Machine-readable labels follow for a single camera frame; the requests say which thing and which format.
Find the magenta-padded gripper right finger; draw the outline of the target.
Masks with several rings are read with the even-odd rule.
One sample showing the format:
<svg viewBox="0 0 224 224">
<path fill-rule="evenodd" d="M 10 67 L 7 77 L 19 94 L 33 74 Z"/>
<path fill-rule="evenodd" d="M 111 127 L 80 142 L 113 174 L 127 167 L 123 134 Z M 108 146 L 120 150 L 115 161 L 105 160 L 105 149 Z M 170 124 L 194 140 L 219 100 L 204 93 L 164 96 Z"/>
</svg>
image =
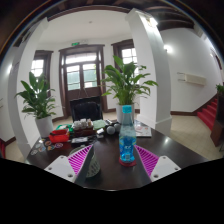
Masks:
<svg viewBox="0 0 224 224">
<path fill-rule="evenodd" d="M 157 156 L 138 145 L 135 146 L 135 149 L 147 175 L 152 182 L 180 170 L 180 167 L 165 155 Z"/>
</svg>

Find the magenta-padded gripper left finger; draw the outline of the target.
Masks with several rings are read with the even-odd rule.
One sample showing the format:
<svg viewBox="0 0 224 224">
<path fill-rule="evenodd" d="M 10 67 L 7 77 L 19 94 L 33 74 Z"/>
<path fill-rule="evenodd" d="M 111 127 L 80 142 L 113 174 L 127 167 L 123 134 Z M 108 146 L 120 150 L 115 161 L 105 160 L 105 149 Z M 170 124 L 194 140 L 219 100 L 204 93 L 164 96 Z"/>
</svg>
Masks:
<svg viewBox="0 0 224 224">
<path fill-rule="evenodd" d="M 86 178 L 93 154 L 93 146 L 86 146 L 69 156 L 59 156 L 45 168 L 45 171 L 72 183 L 82 184 Z"/>
</svg>

